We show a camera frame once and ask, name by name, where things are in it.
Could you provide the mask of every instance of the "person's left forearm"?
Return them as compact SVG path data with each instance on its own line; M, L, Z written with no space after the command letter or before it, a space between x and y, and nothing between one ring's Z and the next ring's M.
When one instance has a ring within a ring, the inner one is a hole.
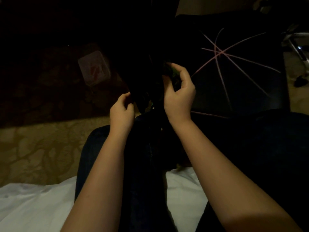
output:
M126 139L110 132L61 232L118 231Z

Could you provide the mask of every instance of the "person's right forearm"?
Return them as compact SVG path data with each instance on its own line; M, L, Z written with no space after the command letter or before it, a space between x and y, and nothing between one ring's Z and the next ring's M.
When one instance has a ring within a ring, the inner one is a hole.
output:
M294 220L233 165L191 120L171 124L226 230L300 230Z

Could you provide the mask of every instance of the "patterned carpet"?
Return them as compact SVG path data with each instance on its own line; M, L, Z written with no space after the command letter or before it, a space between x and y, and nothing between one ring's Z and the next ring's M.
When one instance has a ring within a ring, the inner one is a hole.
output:
M76 175L88 135L109 124L111 105L127 90L113 70L108 83L92 89L84 84L77 58L97 49L92 44L37 50L9 69L0 67L5 75L0 83L0 186L56 184ZM293 86L303 65L293 52L284 57L291 110L309 115L309 86Z

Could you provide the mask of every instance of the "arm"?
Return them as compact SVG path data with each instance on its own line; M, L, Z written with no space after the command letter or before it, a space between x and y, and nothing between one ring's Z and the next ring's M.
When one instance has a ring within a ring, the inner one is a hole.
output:
M207 198L226 230L300 231L294 220L260 187L231 163L200 131L190 117L195 87L187 70L175 92L164 78L164 109L180 138Z
M110 111L111 128L61 232L118 231L124 171L124 148L134 122L134 107L123 94Z

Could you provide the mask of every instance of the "jeans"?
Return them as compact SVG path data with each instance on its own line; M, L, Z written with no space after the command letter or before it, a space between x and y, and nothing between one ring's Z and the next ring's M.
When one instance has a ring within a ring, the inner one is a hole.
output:
M222 119L192 115L214 145L271 196L305 231L309 229L309 116L272 110ZM153 111L137 117L127 139L119 231L176 231L169 216L157 141L160 124ZM82 150L75 199L109 133L95 129ZM224 231L208 203L196 231Z

